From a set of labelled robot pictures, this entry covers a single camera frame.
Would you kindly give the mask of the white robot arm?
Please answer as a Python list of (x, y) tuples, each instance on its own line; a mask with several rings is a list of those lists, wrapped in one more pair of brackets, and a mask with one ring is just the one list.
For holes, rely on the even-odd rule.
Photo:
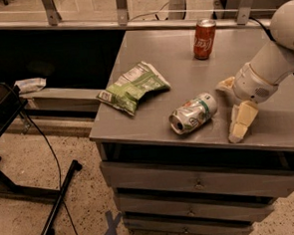
[(248, 63), (216, 86), (234, 96), (229, 141), (239, 143), (258, 115), (258, 104), (266, 102), (280, 83), (294, 73), (294, 0), (283, 4), (270, 22), (271, 38)]

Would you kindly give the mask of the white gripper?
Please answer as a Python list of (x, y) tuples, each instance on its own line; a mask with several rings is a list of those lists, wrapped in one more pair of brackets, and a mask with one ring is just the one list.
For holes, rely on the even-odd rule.
[(239, 143), (258, 115), (257, 104), (266, 102), (278, 90), (278, 86), (262, 80), (250, 63), (245, 63), (234, 78), (229, 77), (220, 81), (216, 85), (216, 90), (229, 96), (235, 94), (240, 100), (245, 101), (234, 106), (231, 111), (228, 139), (232, 143)]

